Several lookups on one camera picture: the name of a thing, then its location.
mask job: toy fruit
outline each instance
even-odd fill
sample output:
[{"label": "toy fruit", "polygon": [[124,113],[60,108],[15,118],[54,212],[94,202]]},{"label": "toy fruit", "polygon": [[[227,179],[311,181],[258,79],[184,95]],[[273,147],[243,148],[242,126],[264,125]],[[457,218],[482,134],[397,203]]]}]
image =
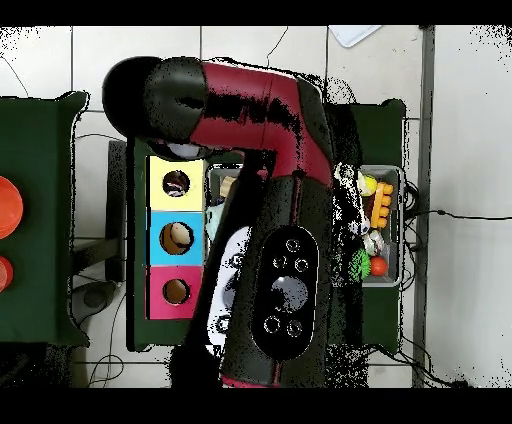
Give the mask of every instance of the toy fruit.
[{"label": "toy fruit", "polygon": [[370,269],[371,263],[368,254],[364,249],[359,249],[354,253],[352,260],[350,261],[348,270],[350,280],[353,282],[359,281],[359,278],[364,280],[368,275],[370,275]]},{"label": "toy fruit", "polygon": [[375,256],[370,259],[371,273],[375,277],[382,277],[388,272],[388,264],[380,256]]},{"label": "toy fruit", "polygon": [[371,218],[372,228],[384,228],[387,225],[388,220],[386,217],[389,215],[388,206],[391,204],[390,194],[392,192],[393,186],[391,184],[382,182],[377,184]]},{"label": "toy fruit", "polygon": [[357,172],[357,188],[361,193],[361,196],[368,197],[375,193],[377,190],[377,180],[368,175],[363,175],[361,172]]},{"label": "toy fruit", "polygon": [[0,293],[11,284],[13,277],[13,269],[10,262],[0,256]]},{"label": "toy fruit", "polygon": [[23,200],[18,189],[7,178],[0,177],[0,239],[14,232],[22,215]]}]

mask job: red object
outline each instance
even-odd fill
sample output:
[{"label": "red object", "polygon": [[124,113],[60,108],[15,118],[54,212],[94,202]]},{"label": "red object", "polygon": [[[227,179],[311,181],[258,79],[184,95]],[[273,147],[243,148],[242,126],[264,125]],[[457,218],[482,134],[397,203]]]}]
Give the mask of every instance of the red object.
[{"label": "red object", "polygon": [[388,264],[379,256],[375,256],[370,259],[371,263],[371,274],[375,277],[382,277],[388,272]]},{"label": "red object", "polygon": [[0,293],[11,284],[14,271],[10,262],[0,256]]},{"label": "red object", "polygon": [[18,189],[7,178],[0,177],[0,239],[18,227],[23,215],[23,200]]}]

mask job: orange toy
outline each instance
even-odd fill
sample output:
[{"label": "orange toy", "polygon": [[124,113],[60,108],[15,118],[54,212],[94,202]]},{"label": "orange toy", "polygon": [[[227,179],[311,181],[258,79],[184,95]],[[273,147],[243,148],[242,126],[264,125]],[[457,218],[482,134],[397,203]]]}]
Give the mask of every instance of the orange toy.
[{"label": "orange toy", "polygon": [[11,284],[12,276],[12,265],[7,259],[0,256],[0,293]]},{"label": "orange toy", "polygon": [[18,189],[4,177],[0,177],[0,239],[10,235],[21,221],[23,200]]},{"label": "orange toy", "polygon": [[378,183],[375,191],[375,200],[373,202],[372,219],[370,221],[372,228],[384,228],[388,220],[389,205],[391,204],[390,194],[393,192],[393,186],[386,183]]}]

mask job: white tile floor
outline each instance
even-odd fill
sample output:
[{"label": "white tile floor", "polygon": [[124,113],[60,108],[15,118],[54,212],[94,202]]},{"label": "white tile floor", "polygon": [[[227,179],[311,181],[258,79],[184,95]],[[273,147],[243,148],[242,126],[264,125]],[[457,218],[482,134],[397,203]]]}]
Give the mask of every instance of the white tile floor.
[{"label": "white tile floor", "polygon": [[[77,135],[90,133],[120,135],[110,126],[102,111],[101,84],[116,62],[137,55],[159,57],[199,56],[204,59],[228,56],[235,60],[266,65],[267,55],[286,27],[203,27],[202,47],[198,26],[192,27],[53,27],[21,31],[2,40],[0,56],[9,61],[31,97],[55,98],[73,90],[91,94],[89,108],[77,126]],[[313,73],[325,72],[325,27],[289,27],[280,45],[269,57],[270,66]],[[370,38],[345,49],[329,34],[328,74],[332,80],[346,81],[359,103],[381,103],[402,99],[409,121],[407,160],[404,167],[411,181],[417,179],[417,151],[420,110],[421,31],[415,25],[386,25]],[[23,86],[7,64],[0,60],[0,95],[24,97]],[[106,139],[92,136],[79,140],[76,147],[76,228],[75,235],[101,237],[105,225],[107,178]],[[102,265],[84,271],[103,278]],[[94,362],[109,351],[113,318],[123,298],[124,287],[113,303],[86,324],[91,340],[88,349],[76,352],[75,374],[78,386],[86,386]],[[412,338],[413,289],[404,295],[404,334]],[[113,331],[112,353],[126,363],[122,374],[106,387],[167,387],[165,362],[170,348],[154,347],[147,353],[130,353],[125,347],[125,303],[120,306]],[[411,354],[404,342],[404,352]],[[411,369],[397,366],[381,354],[370,357],[370,387],[410,387]],[[107,365],[96,370],[104,378]],[[111,375],[120,370],[111,367]],[[103,383],[92,387],[102,387]]]}]

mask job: circular hole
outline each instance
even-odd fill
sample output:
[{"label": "circular hole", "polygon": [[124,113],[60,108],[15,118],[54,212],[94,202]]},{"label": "circular hole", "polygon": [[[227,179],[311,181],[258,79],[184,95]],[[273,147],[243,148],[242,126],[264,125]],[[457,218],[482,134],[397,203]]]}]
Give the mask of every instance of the circular hole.
[{"label": "circular hole", "polygon": [[279,319],[277,317],[271,316],[265,320],[263,327],[267,333],[274,334],[279,330],[279,325]]},{"label": "circular hole", "polygon": [[290,252],[297,252],[299,250],[299,247],[300,247],[300,244],[299,244],[298,240],[290,239],[286,242],[286,248]]},{"label": "circular hole", "polygon": [[299,272],[304,272],[308,269],[308,261],[305,259],[297,259],[295,261],[295,269]]},{"label": "circular hole", "polygon": [[226,334],[229,326],[229,315],[222,315],[215,323],[215,329],[219,334]]},{"label": "circular hole", "polygon": [[293,313],[302,308],[308,300],[308,288],[298,278],[279,277],[272,284],[272,292],[277,296],[277,310]]},{"label": "circular hole", "polygon": [[163,288],[164,299],[171,305],[180,305],[190,296],[190,288],[185,281],[174,279],[167,281]]},{"label": "circular hole", "polygon": [[237,253],[237,254],[233,255],[232,258],[229,260],[229,264],[233,268],[240,268],[242,266],[243,259],[244,259],[243,255],[241,255],[240,253]]},{"label": "circular hole", "polygon": [[169,255],[183,255],[193,243],[192,229],[183,222],[172,222],[160,231],[160,246]]},{"label": "circular hole", "polygon": [[190,180],[183,171],[171,171],[165,174],[162,188],[168,196],[181,197],[189,190]]},{"label": "circular hole", "polygon": [[290,337],[298,337],[302,333],[302,324],[297,320],[290,321],[286,331]]},{"label": "circular hole", "polygon": [[273,264],[276,268],[284,268],[286,266],[286,256],[274,258]]}]

